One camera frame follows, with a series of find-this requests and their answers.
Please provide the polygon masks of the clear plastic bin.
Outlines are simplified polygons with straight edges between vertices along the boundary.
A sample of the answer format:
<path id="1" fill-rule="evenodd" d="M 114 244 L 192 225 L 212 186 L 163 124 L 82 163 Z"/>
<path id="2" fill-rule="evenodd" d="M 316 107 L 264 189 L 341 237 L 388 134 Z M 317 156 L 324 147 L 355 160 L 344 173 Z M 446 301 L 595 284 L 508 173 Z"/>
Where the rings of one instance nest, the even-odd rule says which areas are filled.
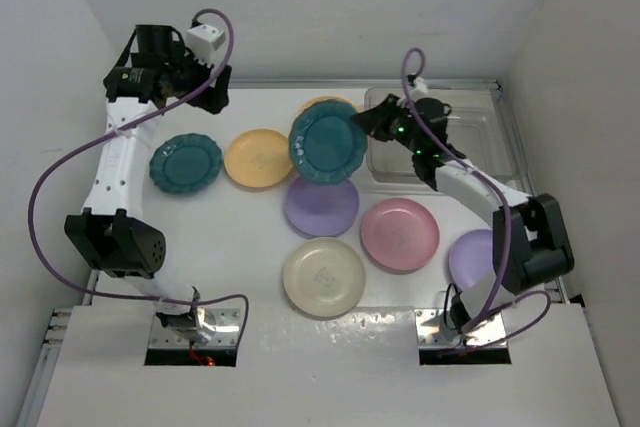
<path id="1" fill-rule="evenodd" d="M 496 105 L 490 90 L 431 89 L 428 95 L 452 107 L 448 140 L 474 165 L 503 183 L 525 175 L 526 163 L 509 123 L 511 118 Z M 411 153 L 397 142 L 371 139 L 367 167 L 380 182 L 419 182 Z"/>

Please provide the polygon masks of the yellow plate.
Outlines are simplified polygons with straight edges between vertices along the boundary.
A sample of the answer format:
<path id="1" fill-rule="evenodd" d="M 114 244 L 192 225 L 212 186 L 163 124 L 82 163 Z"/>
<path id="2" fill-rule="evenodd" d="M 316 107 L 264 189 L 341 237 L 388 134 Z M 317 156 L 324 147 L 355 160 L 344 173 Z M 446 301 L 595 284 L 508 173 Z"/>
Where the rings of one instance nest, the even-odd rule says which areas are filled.
<path id="1" fill-rule="evenodd" d="M 307 101 L 297 112 L 296 116 L 309 114 L 312 117 L 351 116 L 360 113 L 362 108 L 348 99 L 337 96 L 316 97 Z"/>
<path id="2" fill-rule="evenodd" d="M 292 171 L 288 139 L 271 129 L 254 129 L 236 137 L 224 155 L 228 176 L 240 186 L 265 189 Z"/>

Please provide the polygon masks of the teal ornate plate front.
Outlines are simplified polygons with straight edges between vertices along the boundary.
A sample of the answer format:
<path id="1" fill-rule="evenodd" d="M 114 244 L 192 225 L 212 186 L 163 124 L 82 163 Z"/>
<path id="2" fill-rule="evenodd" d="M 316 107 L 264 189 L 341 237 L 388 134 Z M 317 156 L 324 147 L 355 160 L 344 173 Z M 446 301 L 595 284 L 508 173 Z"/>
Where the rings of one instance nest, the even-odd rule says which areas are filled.
<path id="1" fill-rule="evenodd" d="M 298 175 L 316 184 L 339 184 L 362 165 L 366 134 L 351 116 L 297 116 L 289 136 L 289 157 Z"/>

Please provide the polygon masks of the teal ornate plate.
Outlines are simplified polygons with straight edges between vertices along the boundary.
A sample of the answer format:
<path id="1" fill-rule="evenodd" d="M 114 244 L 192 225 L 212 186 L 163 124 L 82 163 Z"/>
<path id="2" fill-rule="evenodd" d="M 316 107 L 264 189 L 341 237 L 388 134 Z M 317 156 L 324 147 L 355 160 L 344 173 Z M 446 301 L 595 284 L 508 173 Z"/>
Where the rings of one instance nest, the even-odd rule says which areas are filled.
<path id="1" fill-rule="evenodd" d="M 316 184 L 339 184 L 362 165 L 366 134 L 351 116 L 297 116 L 289 136 L 289 157 L 298 175 Z"/>
<path id="2" fill-rule="evenodd" d="M 219 176 L 223 151 L 209 136 L 180 134 L 162 143 L 149 161 L 152 183 L 170 195 L 196 194 Z"/>

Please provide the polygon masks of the yellow plate left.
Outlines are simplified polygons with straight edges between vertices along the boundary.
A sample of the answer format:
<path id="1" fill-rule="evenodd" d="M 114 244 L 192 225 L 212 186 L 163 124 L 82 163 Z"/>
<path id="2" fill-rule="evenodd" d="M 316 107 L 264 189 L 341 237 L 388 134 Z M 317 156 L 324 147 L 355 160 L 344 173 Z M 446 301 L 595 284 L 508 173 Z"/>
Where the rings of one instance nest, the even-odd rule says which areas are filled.
<path id="1" fill-rule="evenodd" d="M 224 155 L 228 176 L 240 186 L 265 189 L 292 171 L 288 139 L 271 129 L 254 129 L 236 137 Z"/>

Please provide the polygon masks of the metal base plate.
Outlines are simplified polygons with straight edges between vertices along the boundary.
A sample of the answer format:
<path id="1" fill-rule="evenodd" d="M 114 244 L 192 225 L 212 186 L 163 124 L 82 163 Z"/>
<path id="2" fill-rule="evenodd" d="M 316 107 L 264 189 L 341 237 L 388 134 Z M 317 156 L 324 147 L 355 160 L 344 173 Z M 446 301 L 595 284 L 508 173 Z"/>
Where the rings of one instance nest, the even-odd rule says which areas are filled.
<path id="1" fill-rule="evenodd" d="M 506 344 L 504 340 L 506 330 L 500 314 L 481 322 L 466 334 L 458 334 L 453 327 L 447 327 L 440 308 L 415 309 L 414 320 L 420 350 L 445 350 L 485 345 L 503 346 Z"/>
<path id="2" fill-rule="evenodd" d="M 157 314 L 148 347 L 160 350 L 235 348 L 240 333 L 239 309 L 199 307 L 182 315 Z"/>

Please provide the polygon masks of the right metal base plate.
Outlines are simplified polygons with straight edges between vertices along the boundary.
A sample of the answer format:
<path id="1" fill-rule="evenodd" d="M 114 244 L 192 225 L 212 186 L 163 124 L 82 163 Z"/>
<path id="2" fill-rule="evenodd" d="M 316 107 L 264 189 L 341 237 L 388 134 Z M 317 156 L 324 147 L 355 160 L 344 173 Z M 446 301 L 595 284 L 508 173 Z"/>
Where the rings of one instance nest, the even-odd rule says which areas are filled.
<path id="1" fill-rule="evenodd" d="M 504 340 L 506 330 L 500 314 L 481 322 L 466 334 L 458 334 L 453 327 L 447 327 L 440 308 L 415 309 L 414 320 L 420 350 L 445 350 L 485 345 L 503 346 L 506 344 Z"/>

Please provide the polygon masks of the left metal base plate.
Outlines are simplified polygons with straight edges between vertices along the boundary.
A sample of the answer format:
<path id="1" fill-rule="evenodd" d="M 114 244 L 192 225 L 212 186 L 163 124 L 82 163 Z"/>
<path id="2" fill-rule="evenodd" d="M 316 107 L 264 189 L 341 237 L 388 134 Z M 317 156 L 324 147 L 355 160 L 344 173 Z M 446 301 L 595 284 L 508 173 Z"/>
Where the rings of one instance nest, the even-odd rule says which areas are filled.
<path id="1" fill-rule="evenodd" d="M 148 347 L 160 350 L 235 348 L 240 333 L 239 309 L 199 307 L 182 315 L 157 314 Z"/>

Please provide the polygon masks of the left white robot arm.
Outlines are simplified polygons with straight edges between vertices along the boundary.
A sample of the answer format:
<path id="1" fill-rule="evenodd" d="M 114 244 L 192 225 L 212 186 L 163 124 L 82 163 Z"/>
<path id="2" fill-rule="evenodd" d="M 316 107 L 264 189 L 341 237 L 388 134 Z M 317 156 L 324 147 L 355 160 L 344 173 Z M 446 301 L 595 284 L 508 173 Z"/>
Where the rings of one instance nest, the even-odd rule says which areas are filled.
<path id="1" fill-rule="evenodd" d="M 143 184 L 176 195 L 195 193 L 218 176 L 222 151 L 209 137 L 184 134 L 153 150 L 151 142 L 168 99 L 216 115 L 229 103 L 231 67 L 213 55 L 227 42 L 223 30 L 194 22 L 180 34 L 163 25 L 138 25 L 105 77 L 105 142 L 91 191 L 64 231 L 89 266 L 122 279 L 156 305 L 161 325 L 192 344 L 215 335 L 214 316 L 196 303 L 198 290 L 165 266 L 164 234 L 143 220 Z"/>

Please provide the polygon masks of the purple plate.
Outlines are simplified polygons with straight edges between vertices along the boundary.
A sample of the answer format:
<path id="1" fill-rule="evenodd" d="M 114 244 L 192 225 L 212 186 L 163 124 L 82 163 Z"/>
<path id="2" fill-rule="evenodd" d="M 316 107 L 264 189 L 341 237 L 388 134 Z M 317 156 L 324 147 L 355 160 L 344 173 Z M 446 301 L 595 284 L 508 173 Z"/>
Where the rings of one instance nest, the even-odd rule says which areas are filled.
<path id="1" fill-rule="evenodd" d="M 461 291 L 480 282 L 493 271 L 493 233 L 476 229 L 457 238 L 449 249 L 448 270 L 451 281 Z"/>
<path id="2" fill-rule="evenodd" d="M 298 177 L 284 199 L 284 213 L 289 223 L 312 237 L 342 234 L 353 225 L 359 207 L 360 196 L 350 180 L 324 185 Z"/>

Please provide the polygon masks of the cream plate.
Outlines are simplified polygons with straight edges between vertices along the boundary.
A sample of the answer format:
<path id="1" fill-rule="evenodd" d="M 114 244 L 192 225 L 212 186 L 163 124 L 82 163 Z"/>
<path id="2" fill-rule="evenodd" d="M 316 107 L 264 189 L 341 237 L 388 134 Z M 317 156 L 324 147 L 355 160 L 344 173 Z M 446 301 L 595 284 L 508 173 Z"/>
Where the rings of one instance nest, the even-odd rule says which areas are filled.
<path id="1" fill-rule="evenodd" d="M 335 238 L 320 237 L 290 253 L 282 279 L 288 299 L 299 311 L 331 319 L 358 305 L 366 286 L 366 270 L 352 247 Z"/>

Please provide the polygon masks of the purple plate right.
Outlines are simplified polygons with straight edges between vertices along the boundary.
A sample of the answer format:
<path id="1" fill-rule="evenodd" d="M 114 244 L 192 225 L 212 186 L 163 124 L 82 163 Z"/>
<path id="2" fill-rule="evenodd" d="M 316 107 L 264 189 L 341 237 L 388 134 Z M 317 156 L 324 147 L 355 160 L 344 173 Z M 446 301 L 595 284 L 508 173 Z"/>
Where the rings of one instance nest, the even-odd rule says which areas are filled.
<path id="1" fill-rule="evenodd" d="M 449 249 L 448 270 L 451 281 L 461 291 L 480 282 L 493 271 L 493 233 L 476 229 L 457 238 Z"/>

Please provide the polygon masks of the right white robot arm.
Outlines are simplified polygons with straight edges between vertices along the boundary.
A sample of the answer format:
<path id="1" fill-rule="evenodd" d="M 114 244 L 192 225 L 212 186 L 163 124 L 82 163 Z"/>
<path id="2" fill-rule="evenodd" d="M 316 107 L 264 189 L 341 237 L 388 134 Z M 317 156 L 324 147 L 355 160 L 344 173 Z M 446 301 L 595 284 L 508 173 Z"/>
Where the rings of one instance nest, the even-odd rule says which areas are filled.
<path id="1" fill-rule="evenodd" d="M 491 272 L 458 292 L 442 315 L 447 328 L 461 337 L 535 294 L 538 286 L 571 272 L 575 259 L 558 200 L 515 190 L 476 167 L 448 140 L 450 113 L 450 105 L 435 98 L 388 95 L 351 120 L 370 138 L 405 147 L 423 183 L 491 228 Z"/>

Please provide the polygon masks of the teal ornate plate back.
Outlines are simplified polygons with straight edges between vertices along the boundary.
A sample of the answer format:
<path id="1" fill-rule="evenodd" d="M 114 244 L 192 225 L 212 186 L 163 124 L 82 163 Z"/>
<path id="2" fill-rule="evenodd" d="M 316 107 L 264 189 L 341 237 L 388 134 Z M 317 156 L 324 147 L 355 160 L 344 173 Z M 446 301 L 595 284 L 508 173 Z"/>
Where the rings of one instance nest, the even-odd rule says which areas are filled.
<path id="1" fill-rule="evenodd" d="M 149 161 L 152 183 L 170 195 L 196 194 L 219 176 L 223 151 L 209 136 L 180 134 L 162 143 Z"/>

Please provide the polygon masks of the yellow plate back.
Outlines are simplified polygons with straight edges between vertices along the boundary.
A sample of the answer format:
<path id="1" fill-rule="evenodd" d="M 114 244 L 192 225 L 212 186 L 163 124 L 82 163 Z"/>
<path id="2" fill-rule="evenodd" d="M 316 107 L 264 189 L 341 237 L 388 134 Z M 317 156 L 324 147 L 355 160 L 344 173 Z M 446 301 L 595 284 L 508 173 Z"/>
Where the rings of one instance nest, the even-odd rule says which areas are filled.
<path id="1" fill-rule="evenodd" d="M 351 116 L 360 113 L 362 108 L 348 99 L 337 96 L 316 97 L 307 101 L 297 112 L 296 116 L 309 114 L 312 117 Z"/>

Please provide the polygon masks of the purple plate centre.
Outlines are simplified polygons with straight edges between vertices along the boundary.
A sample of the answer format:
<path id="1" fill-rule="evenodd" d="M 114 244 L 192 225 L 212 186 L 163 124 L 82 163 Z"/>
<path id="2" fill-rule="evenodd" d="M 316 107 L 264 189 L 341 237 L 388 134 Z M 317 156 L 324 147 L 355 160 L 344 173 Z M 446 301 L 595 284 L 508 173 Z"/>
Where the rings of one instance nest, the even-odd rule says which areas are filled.
<path id="1" fill-rule="evenodd" d="M 360 196 L 350 180 L 324 185 L 298 177 L 284 199 L 284 213 L 289 223 L 312 237 L 342 234 L 353 225 L 359 207 Z"/>

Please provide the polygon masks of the pink plate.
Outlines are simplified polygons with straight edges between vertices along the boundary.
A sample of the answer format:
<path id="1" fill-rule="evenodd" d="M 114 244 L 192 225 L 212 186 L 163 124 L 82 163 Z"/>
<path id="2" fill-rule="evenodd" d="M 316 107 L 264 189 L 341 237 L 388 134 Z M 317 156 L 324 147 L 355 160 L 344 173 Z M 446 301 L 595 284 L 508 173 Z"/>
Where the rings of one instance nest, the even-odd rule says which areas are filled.
<path id="1" fill-rule="evenodd" d="M 403 197 L 373 205 L 363 215 L 361 243 L 366 253 L 392 272 L 409 273 L 425 267 L 440 244 L 440 230 L 422 204 Z"/>

